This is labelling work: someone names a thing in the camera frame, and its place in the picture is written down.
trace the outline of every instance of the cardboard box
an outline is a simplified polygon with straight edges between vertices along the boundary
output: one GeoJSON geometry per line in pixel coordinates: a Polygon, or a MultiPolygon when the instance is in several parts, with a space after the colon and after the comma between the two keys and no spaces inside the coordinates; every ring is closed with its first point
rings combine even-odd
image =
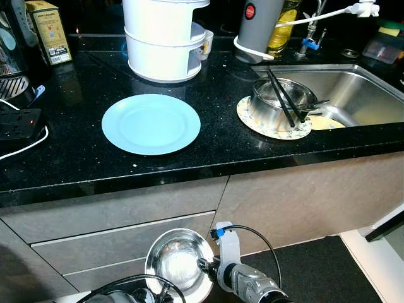
{"type": "Polygon", "coordinates": [[[71,60],[59,8],[46,1],[27,1],[42,52],[50,65],[71,60]]]}

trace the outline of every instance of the cooking oil bottle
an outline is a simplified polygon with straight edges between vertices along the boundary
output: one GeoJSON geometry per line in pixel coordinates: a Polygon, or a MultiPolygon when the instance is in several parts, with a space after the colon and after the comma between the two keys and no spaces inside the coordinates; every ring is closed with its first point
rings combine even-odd
{"type": "MultiPolygon", "coordinates": [[[[302,0],[285,0],[283,4],[278,23],[286,23],[295,21],[297,17],[297,10],[302,0]]],[[[293,25],[287,27],[277,27],[273,30],[270,43],[268,44],[267,54],[274,57],[280,57],[282,51],[286,48],[289,41],[290,34],[292,33],[293,25]]]]}

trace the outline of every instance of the stainless steel dish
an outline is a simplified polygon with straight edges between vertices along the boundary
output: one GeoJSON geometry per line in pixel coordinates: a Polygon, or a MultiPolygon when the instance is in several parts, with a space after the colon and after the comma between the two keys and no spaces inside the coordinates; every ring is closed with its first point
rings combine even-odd
{"type": "MultiPolygon", "coordinates": [[[[198,259],[213,261],[213,252],[206,240],[189,229],[172,229],[162,234],[151,246],[145,273],[158,275],[174,283],[186,302],[199,303],[206,299],[213,286],[207,274],[198,267],[198,259]]],[[[162,285],[156,279],[146,279],[156,294],[162,285]]],[[[175,292],[169,292],[174,302],[180,302],[175,292]]]]}
{"type": "MultiPolygon", "coordinates": [[[[278,80],[297,108],[300,107],[299,110],[303,117],[306,117],[307,113],[310,111],[306,109],[305,106],[312,106],[319,103],[315,94],[306,86],[289,79],[278,78],[278,80]]],[[[288,107],[288,104],[287,109],[292,116],[292,120],[295,122],[294,128],[290,127],[271,81],[268,78],[263,78],[254,82],[250,103],[247,107],[248,113],[252,119],[260,123],[264,128],[279,132],[299,129],[301,125],[299,118],[294,111],[288,107]]]]}
{"type": "MultiPolygon", "coordinates": [[[[254,66],[266,77],[267,66],[254,66]]],[[[355,64],[271,66],[282,78],[308,86],[318,99],[330,101],[310,115],[345,127],[404,122],[404,93],[355,64]]]]}

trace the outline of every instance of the gray bottle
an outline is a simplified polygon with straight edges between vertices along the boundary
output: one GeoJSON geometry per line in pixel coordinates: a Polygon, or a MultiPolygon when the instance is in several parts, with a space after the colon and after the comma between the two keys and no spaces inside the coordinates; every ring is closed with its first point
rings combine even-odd
{"type": "MultiPolygon", "coordinates": [[[[266,52],[272,31],[279,19],[284,0],[247,0],[242,12],[238,43],[258,52],[266,52]]],[[[263,58],[236,49],[238,60],[260,63],[263,58]]]]}

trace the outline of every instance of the white stacked container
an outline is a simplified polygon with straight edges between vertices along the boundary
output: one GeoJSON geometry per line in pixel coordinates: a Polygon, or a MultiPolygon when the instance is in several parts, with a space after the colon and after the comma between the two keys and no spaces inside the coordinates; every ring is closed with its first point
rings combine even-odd
{"type": "Polygon", "coordinates": [[[123,0],[129,67],[140,77],[177,83],[196,76],[201,63],[191,50],[203,45],[205,29],[193,11],[210,0],[123,0]]]}

